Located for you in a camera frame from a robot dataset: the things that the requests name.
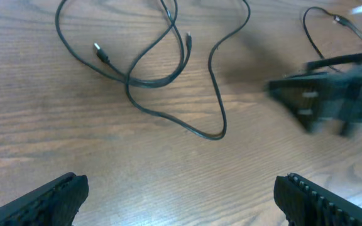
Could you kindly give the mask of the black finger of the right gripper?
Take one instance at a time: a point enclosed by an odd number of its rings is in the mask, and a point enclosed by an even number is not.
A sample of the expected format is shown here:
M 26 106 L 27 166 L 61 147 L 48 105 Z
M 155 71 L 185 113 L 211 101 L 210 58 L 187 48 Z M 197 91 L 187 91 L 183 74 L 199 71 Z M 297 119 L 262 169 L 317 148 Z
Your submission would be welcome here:
M 362 64 L 362 53 L 356 53 L 352 55 L 342 55 L 314 62 L 308 62 L 305 65 L 305 69 L 307 71 L 313 71 L 318 68 L 348 64 L 348 63 Z
M 266 92 L 291 113 L 305 132 L 314 133 L 332 119 L 326 100 L 327 82 L 325 73 L 293 75 L 267 82 Z

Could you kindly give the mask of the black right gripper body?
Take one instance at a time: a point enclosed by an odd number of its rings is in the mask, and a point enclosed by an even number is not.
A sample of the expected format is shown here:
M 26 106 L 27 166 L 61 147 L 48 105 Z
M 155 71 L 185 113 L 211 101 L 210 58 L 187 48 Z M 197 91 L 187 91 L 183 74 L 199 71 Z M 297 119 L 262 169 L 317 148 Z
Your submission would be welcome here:
M 351 137 L 359 130 L 362 126 L 362 69 L 327 81 L 322 117 L 342 122 L 340 136 Z

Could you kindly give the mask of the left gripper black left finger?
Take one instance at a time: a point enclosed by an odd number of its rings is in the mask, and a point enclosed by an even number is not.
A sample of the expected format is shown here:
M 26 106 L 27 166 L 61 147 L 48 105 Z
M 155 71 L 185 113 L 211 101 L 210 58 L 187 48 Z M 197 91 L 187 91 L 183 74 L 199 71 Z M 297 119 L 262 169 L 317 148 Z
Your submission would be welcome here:
M 89 195 L 86 175 L 69 172 L 0 207 L 0 225 L 72 225 Z

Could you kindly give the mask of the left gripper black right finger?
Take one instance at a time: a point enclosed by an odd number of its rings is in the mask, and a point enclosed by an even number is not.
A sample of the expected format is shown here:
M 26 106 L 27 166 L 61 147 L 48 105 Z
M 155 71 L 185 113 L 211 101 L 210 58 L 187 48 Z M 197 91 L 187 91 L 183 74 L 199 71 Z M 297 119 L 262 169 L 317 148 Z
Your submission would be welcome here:
M 289 225 L 362 226 L 361 207 L 295 173 L 276 177 L 273 197 Z

